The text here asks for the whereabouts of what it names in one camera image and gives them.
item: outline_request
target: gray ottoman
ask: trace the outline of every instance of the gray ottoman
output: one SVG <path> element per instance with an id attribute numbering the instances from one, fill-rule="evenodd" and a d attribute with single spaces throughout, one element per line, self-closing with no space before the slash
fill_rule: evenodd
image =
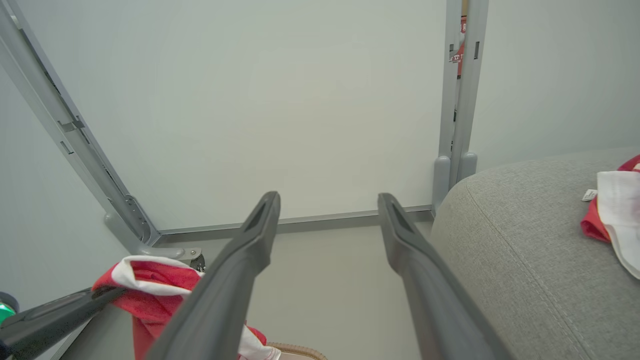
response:
<path id="1" fill-rule="evenodd" d="M 516 359 L 640 359 L 640 281 L 580 221 L 598 171 L 640 148 L 480 172 L 440 206 L 430 241 Z"/>

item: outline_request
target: white label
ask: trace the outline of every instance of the white label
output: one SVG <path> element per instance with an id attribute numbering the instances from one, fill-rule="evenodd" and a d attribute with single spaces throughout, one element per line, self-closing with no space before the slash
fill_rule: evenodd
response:
<path id="1" fill-rule="evenodd" d="M 594 197 L 596 197 L 596 195 L 598 195 L 598 190 L 589 189 L 586 193 L 584 193 L 582 201 L 591 201 Z"/>

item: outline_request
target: sofa seam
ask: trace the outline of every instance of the sofa seam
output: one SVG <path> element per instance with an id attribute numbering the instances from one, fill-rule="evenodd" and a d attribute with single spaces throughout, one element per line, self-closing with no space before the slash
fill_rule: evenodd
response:
<path id="1" fill-rule="evenodd" d="M 580 331 L 578 331 L 578 329 L 575 328 L 575 325 L 569 319 L 568 314 L 560 307 L 559 304 L 557 304 L 557 299 L 555 298 L 555 296 L 553 296 L 552 292 L 549 290 L 548 287 L 546 287 L 543 284 L 543 282 L 542 282 L 542 280 L 540 278 L 536 278 L 535 271 L 531 268 L 529 262 L 526 259 L 524 259 L 523 255 L 521 253 L 519 253 L 519 251 L 517 251 L 516 247 L 507 240 L 508 237 L 504 235 L 504 233 L 502 232 L 502 229 L 497 224 L 494 224 L 494 222 L 491 221 L 489 216 L 480 207 L 480 205 L 476 201 L 476 198 L 473 196 L 473 194 L 469 190 L 469 187 L 468 187 L 467 183 L 465 183 L 465 190 L 467 191 L 467 194 L 471 198 L 471 200 L 473 202 L 473 205 L 476 207 L 476 209 L 480 212 L 480 214 L 482 214 L 482 216 L 484 216 L 486 221 L 491 225 L 491 227 L 493 228 L 493 231 L 497 235 L 500 236 L 500 238 L 502 239 L 502 244 L 505 247 L 505 249 L 507 250 L 507 253 L 511 256 L 513 261 L 518 265 L 518 268 L 520 269 L 520 271 L 523 272 L 523 274 L 525 275 L 525 277 L 527 279 L 527 282 L 529 282 L 529 284 L 532 285 L 533 289 L 538 294 L 540 300 L 542 300 L 542 303 L 544 303 L 545 307 L 547 308 L 547 311 L 549 311 L 549 313 L 551 314 L 551 316 L 553 316 L 553 318 L 556 321 L 556 323 L 560 326 L 560 330 L 562 331 L 562 333 L 571 342 L 571 345 L 572 345 L 573 349 L 576 351 L 576 353 L 578 353 L 578 356 L 582 360 L 584 360 L 584 357 L 582 356 L 581 351 L 578 350 L 578 348 L 575 345 L 575 342 L 576 342 L 575 339 L 573 339 L 571 336 L 569 336 L 569 334 L 567 334 L 567 332 L 565 331 L 564 327 L 562 326 L 563 323 L 564 323 L 565 326 L 567 326 L 567 328 L 569 329 L 570 332 L 574 332 L 575 331 L 577 333 L 577 335 L 580 338 L 582 338 L 582 340 L 584 341 L 584 345 L 580 341 L 578 341 L 578 344 L 580 345 L 580 348 L 582 348 L 584 353 L 591 359 L 591 356 L 590 356 L 589 352 L 587 351 L 587 349 L 584 348 L 584 346 L 589 347 L 588 344 L 586 344 L 586 340 L 584 339 L 584 337 L 582 337 L 582 334 L 580 333 Z M 540 293 L 538 287 L 540 287 L 540 290 L 542 290 L 542 292 L 547 296 L 547 300 L 544 299 L 544 297 Z M 558 316 L 556 316 L 556 314 L 553 312 L 552 308 L 557 311 L 557 315 L 559 315 L 559 317 L 566 319 L 566 321 L 561 322 L 558 319 Z"/>

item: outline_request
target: white partition panel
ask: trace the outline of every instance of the white partition panel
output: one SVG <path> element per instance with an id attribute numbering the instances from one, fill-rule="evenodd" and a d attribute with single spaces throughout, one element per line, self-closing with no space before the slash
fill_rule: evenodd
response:
<path id="1" fill-rule="evenodd" d="M 27 310 L 90 287 L 128 253 L 9 71 L 19 69 L 0 66 L 0 291 Z M 50 359 L 61 346 L 38 359 Z"/>
<path id="2" fill-rule="evenodd" d="M 640 143 L 640 1 L 490 0 L 478 170 Z"/>
<path id="3" fill-rule="evenodd" d="M 19 0 L 158 229 L 431 203 L 446 0 Z"/>

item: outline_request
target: gray floor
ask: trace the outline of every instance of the gray floor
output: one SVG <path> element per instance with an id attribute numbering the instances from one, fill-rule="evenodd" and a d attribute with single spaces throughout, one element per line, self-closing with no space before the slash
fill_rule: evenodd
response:
<path id="1" fill-rule="evenodd" d="M 417 227 L 428 238 L 431 223 Z M 211 263 L 228 240 L 178 242 L 202 248 Z M 101 314 L 64 358 L 132 359 L 131 320 L 123 313 Z M 314 348 L 329 360 L 420 358 L 402 281 L 387 264 L 378 226 L 279 234 L 247 317 L 268 341 Z"/>

